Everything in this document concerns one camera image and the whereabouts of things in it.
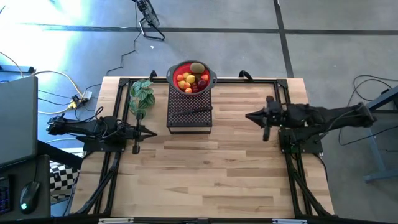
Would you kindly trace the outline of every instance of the wooden table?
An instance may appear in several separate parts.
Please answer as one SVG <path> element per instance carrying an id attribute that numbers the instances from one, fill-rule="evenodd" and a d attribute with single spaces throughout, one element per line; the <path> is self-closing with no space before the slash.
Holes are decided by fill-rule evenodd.
<path id="1" fill-rule="evenodd" d="M 104 106 L 101 116 L 112 115 L 119 78 L 104 77 L 97 104 Z M 291 102 L 308 103 L 303 79 L 287 81 Z M 263 142 L 262 130 L 244 117 L 265 105 L 266 96 L 274 92 L 271 85 L 217 84 L 211 91 L 213 129 L 209 135 L 170 135 L 166 128 L 169 84 L 154 83 L 151 87 L 156 104 L 147 109 L 142 123 L 158 136 L 142 142 L 138 155 L 131 153 L 132 142 L 126 146 L 113 217 L 294 217 L 278 129 L 272 128 L 270 140 Z M 135 117 L 130 114 L 127 121 L 135 124 Z M 81 208 L 97 187 L 103 156 L 103 152 L 96 152 L 84 160 L 72 212 Z M 303 155 L 303 164 L 308 187 L 333 213 L 322 164 L 311 154 Z M 298 195 L 304 211 L 301 191 Z M 107 196 L 108 187 L 102 207 Z"/>

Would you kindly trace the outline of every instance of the artificial plant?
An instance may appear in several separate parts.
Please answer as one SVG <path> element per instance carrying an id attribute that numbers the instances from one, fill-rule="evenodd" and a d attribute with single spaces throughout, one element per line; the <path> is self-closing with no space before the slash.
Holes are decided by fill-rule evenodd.
<path id="1" fill-rule="evenodd" d="M 136 81 L 130 91 L 130 111 L 133 114 L 142 114 L 145 117 L 145 109 L 155 104 L 154 90 L 149 88 L 150 80 L 140 79 Z"/>

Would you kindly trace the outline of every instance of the computer monitor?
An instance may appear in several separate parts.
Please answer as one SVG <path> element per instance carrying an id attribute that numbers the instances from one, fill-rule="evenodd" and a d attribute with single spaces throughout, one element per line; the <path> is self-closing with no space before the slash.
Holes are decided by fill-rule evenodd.
<path id="1" fill-rule="evenodd" d="M 0 167 L 37 154 L 37 77 L 0 84 Z"/>

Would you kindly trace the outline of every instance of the gray floor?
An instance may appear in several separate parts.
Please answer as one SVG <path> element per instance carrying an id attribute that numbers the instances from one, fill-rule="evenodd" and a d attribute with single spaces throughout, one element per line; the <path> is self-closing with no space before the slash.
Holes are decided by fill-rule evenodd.
<path id="1" fill-rule="evenodd" d="M 153 0 L 161 27 L 277 29 L 272 0 Z M 280 0 L 287 29 L 394 30 L 398 29 L 398 2 L 393 0 Z M 79 26 L 134 27 L 134 5 L 130 0 L 27 1 L 7 5 L 0 22 L 36 22 Z M 54 32 L 36 26 L 15 26 L 2 35 L 0 49 L 20 65 L 38 70 L 68 73 L 84 90 L 100 83 L 106 71 L 117 67 L 120 55 L 132 49 L 136 32 Z M 109 75 L 149 75 L 155 70 L 165 75 L 171 65 L 197 59 L 207 63 L 220 77 L 236 76 L 242 69 L 255 77 L 286 77 L 279 34 L 248 33 L 165 33 L 165 42 L 140 37 L 137 52 L 124 59 L 125 67 Z M 294 76 L 304 78 L 311 104 L 324 107 L 346 106 L 353 91 L 352 80 L 361 74 L 398 78 L 398 36 L 381 35 L 288 35 Z M 66 79 L 55 74 L 39 77 L 41 90 L 73 95 Z M 386 87 L 367 83 L 360 92 L 375 98 Z M 99 88 L 92 89 L 98 94 Z M 62 98 L 40 97 L 63 102 Z M 359 102 L 358 97 L 352 103 Z M 57 111 L 62 106 L 40 102 L 40 110 Z M 91 115 L 78 111 L 81 118 Z M 39 139 L 48 141 L 65 136 L 49 136 L 45 122 L 51 116 L 39 115 Z M 67 117 L 73 118 L 73 112 Z M 375 125 L 382 130 L 391 119 Z M 398 153 L 390 138 L 398 131 L 377 137 L 388 168 L 397 168 Z M 344 129 L 343 142 L 365 136 L 362 129 Z M 398 178 L 365 184 L 363 176 L 377 171 L 368 141 L 339 146 L 337 131 L 323 141 L 324 160 L 335 212 L 346 218 L 397 222 Z M 81 146 L 76 141 L 53 144 Z"/>

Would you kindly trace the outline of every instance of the keyboard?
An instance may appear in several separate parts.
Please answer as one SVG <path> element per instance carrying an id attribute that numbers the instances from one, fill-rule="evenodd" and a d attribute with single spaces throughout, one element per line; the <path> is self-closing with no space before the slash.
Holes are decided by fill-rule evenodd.
<path id="1" fill-rule="evenodd" d="M 10 180 L 0 177 L 0 215 L 11 211 Z"/>

